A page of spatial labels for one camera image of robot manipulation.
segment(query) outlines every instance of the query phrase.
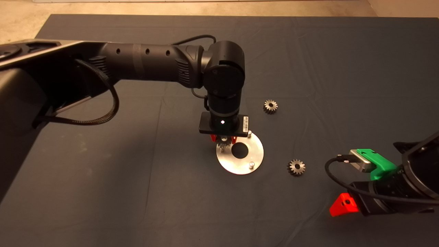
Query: circular metal plate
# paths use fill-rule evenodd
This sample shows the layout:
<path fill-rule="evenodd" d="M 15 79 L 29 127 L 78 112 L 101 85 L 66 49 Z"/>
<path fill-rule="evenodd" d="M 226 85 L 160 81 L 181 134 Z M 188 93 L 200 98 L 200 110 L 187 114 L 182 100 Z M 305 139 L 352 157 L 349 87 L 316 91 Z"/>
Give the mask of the circular metal plate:
<path fill-rule="evenodd" d="M 227 171 L 238 175 L 249 174 L 256 171 L 264 158 L 264 147 L 262 146 L 261 141 L 255 134 L 251 133 L 249 137 L 238 137 L 236 143 L 239 142 L 244 143 L 247 146 L 247 156 L 242 159 L 233 156 L 233 145 L 229 145 L 222 150 L 217 146 L 216 157 L 218 158 L 219 163 Z"/>

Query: green 3d-printed part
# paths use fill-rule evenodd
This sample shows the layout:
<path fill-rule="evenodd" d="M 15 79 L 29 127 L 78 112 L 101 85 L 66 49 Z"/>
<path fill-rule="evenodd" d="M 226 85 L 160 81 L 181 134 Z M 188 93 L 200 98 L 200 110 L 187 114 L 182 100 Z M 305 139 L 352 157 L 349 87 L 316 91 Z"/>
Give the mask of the green 3d-printed part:
<path fill-rule="evenodd" d="M 371 172 L 371 180 L 378 180 L 386 173 L 396 169 L 396 165 L 371 149 L 357 149 L 357 153 L 377 166 Z"/>

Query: beige floor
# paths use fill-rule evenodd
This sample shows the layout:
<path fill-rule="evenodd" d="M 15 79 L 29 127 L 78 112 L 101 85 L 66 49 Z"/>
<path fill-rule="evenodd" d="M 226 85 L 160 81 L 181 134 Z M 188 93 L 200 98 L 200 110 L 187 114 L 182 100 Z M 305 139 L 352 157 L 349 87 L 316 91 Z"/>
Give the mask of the beige floor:
<path fill-rule="evenodd" d="M 50 4 L 0 0 L 0 44 L 35 37 L 50 14 L 437 17 L 439 0 Z"/>

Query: table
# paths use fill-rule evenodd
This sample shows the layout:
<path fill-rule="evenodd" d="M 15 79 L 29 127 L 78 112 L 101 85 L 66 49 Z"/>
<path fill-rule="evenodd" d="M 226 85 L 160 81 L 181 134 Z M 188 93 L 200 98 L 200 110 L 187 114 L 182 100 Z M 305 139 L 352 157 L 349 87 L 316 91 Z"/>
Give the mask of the table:
<path fill-rule="evenodd" d="M 37 38 L 168 44 L 204 33 L 245 52 L 241 113 L 264 145 L 261 167 L 238 176 L 220 166 L 198 133 L 203 102 L 190 90 L 121 81 L 109 123 L 41 131 L 0 205 L 0 246 L 435 242 L 438 214 L 332 218 L 345 190 L 323 166 L 353 148 L 399 163 L 393 142 L 437 131 L 438 19 L 52 15 Z M 262 111 L 267 99 L 276 114 Z M 106 93 L 62 116 L 100 116 L 111 103 Z M 292 159 L 306 164 L 302 177 L 286 171 Z M 351 166 L 334 172 L 367 179 Z"/>

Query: robotic arm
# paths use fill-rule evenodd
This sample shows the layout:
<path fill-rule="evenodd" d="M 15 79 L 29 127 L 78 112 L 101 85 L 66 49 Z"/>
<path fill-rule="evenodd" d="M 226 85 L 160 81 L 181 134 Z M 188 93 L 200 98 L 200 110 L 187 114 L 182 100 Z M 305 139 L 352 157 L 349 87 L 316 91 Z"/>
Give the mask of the robotic arm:
<path fill-rule="evenodd" d="M 439 132 L 421 142 L 393 145 L 402 154 L 398 166 L 371 149 L 353 149 L 326 163 L 329 177 L 348 190 L 330 208 L 332 216 L 354 212 L 365 216 L 434 212 L 432 207 L 439 206 Z M 348 185 L 330 172 L 333 162 L 350 163 L 361 172 L 370 173 L 371 180 Z"/>
<path fill-rule="evenodd" d="M 248 125 L 248 117 L 238 114 L 244 63 L 244 52 L 231 41 L 215 42 L 207 51 L 193 45 L 68 40 L 27 40 L 0 46 L 0 201 L 44 124 L 109 121 L 119 107 L 113 88 L 119 80 L 204 87 L 207 112 L 201 115 L 199 132 L 210 134 L 218 145 L 246 137 L 248 128 L 243 126 Z M 56 117 L 107 90 L 112 92 L 114 105 L 104 117 L 89 121 Z"/>

